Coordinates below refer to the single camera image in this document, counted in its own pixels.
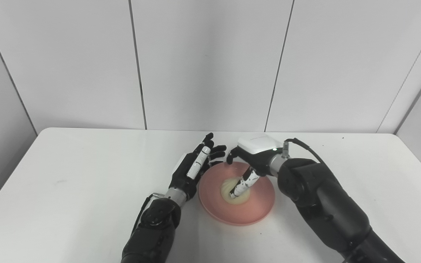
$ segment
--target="robotic hand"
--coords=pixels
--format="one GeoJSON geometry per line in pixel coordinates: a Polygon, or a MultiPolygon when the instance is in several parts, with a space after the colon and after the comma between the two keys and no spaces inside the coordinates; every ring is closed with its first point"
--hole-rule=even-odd
{"type": "Polygon", "coordinates": [[[214,147],[213,137],[209,133],[192,153],[182,156],[165,195],[153,193],[145,200],[131,237],[123,249],[121,263],[165,262],[172,248],[175,228],[180,223],[181,208],[194,197],[197,183],[204,172],[223,162],[211,162],[224,157],[227,149],[225,145],[214,147]],[[152,196],[157,199],[144,211],[152,196]]]}
{"type": "Polygon", "coordinates": [[[240,138],[227,156],[246,161],[250,168],[230,196],[241,195],[261,176],[277,178],[279,190],[297,206],[299,213],[323,243],[338,251],[344,263],[404,263],[372,230],[365,212],[345,192],[326,163],[302,141],[293,138],[283,147],[264,135],[240,138]],[[289,142],[309,151],[318,162],[289,156],[289,142]]]}

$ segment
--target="black cable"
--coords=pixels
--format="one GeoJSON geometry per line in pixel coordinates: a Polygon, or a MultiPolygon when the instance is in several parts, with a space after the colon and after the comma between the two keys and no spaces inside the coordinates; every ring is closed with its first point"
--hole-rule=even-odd
{"type": "Polygon", "coordinates": [[[144,200],[144,203],[142,204],[142,207],[141,207],[141,211],[139,211],[139,215],[137,215],[136,222],[134,223],[134,227],[132,228],[132,232],[134,232],[134,230],[137,228],[137,224],[139,223],[139,219],[141,218],[141,215],[144,212],[145,207],[151,201],[152,196],[153,196],[153,194],[151,194],[149,197],[147,197],[144,200]]]}
{"type": "Polygon", "coordinates": [[[301,148],[305,149],[306,151],[309,151],[320,163],[324,164],[323,159],[321,159],[321,157],[315,151],[311,150],[311,148],[306,143],[302,142],[301,140],[298,140],[297,138],[293,138],[293,139],[287,139],[285,141],[294,143],[300,146],[301,148]]]}

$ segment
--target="black robotic finger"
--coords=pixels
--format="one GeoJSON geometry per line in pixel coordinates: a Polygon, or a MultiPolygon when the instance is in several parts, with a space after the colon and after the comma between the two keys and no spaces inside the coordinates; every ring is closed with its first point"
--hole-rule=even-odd
{"type": "Polygon", "coordinates": [[[216,158],[222,158],[225,157],[225,152],[216,152],[216,153],[211,153],[209,155],[209,160],[214,160],[216,158]]]}
{"type": "Polygon", "coordinates": [[[227,146],[226,145],[217,145],[214,148],[212,148],[212,150],[210,150],[210,153],[216,153],[216,152],[224,152],[227,150],[227,146]]]}
{"type": "Polygon", "coordinates": [[[230,150],[228,156],[227,156],[227,163],[232,164],[234,162],[234,158],[238,157],[238,153],[240,151],[240,148],[237,146],[230,150]]]}

